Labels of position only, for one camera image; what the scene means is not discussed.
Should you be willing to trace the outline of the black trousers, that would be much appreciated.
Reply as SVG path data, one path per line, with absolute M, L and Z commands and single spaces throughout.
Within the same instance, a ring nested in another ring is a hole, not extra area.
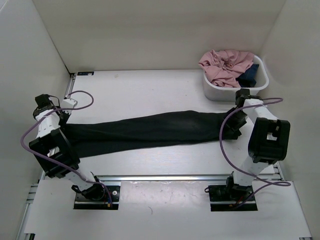
M 94 124 L 68 123 L 62 132 L 78 156 L 86 158 L 218 141 L 226 116 L 226 112 L 187 110 Z

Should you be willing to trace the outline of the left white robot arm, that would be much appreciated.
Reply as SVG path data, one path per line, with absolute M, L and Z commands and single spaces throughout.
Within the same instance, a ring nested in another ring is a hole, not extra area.
M 37 122 L 37 135 L 28 146 L 49 178 L 72 182 L 71 189 L 91 201 L 105 201 L 106 187 L 91 172 L 83 170 L 80 158 L 63 133 L 72 110 L 78 102 L 69 96 L 54 104 L 53 96 L 35 97 L 37 104 L 33 117 Z

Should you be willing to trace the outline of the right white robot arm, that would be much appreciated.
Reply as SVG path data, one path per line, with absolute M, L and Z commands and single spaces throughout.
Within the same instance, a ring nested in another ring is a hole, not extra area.
M 246 88 L 235 93 L 236 106 L 227 113 L 219 134 L 223 136 L 238 131 L 247 119 L 252 121 L 253 129 L 246 159 L 226 180 L 224 193 L 230 200 L 245 198 L 262 170 L 285 159 L 291 125 L 287 120 L 278 119 L 267 108 L 280 101 L 281 98 L 263 100 Z

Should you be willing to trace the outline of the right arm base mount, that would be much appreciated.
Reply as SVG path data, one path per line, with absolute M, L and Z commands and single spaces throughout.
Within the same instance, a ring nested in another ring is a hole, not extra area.
M 255 212 L 258 210 L 253 187 L 245 190 L 228 189 L 226 185 L 209 185 L 204 189 L 209 195 L 211 212 Z

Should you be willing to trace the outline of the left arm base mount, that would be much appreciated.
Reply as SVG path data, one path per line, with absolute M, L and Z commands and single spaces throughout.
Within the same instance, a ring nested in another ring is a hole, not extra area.
M 78 186 L 73 185 L 71 187 L 75 192 L 73 208 L 75 210 L 118 210 L 121 185 L 112 183 L 106 188 L 108 191 L 101 185 L 95 184 L 88 190 L 80 191 Z

